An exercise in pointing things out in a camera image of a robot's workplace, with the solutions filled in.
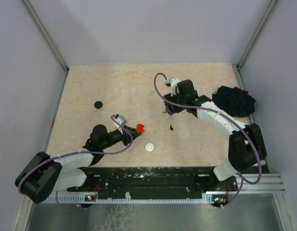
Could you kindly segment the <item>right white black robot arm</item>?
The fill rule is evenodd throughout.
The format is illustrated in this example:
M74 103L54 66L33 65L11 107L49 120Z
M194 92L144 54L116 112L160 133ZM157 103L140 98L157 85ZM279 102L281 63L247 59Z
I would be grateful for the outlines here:
M211 124L229 141L228 157L214 168L209 179L214 190L221 190L226 185L226 179L266 158L263 136L257 124L247 125L232 118L209 97L199 96L189 79L180 81L173 77L166 79L165 85L171 89L164 95L165 111L169 115L186 110Z

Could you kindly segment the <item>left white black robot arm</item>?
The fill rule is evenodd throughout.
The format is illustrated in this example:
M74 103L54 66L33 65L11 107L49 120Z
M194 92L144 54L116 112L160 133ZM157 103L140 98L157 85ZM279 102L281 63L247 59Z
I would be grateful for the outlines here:
M72 187L89 191L95 180L84 169L98 163L105 149L120 142L128 147L145 132L144 127L137 124L135 128L125 126L122 131L108 132L104 125L96 125L84 147L74 155L51 157L45 152L37 153L16 178L15 186L35 204L45 201L56 191Z

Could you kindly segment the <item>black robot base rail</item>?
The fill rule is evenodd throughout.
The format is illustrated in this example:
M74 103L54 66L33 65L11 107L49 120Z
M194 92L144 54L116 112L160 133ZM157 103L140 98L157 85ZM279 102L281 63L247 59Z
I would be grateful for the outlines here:
M212 167L86 167L85 186L68 192L94 192L99 199L201 199L202 194L237 191L234 176L217 181Z

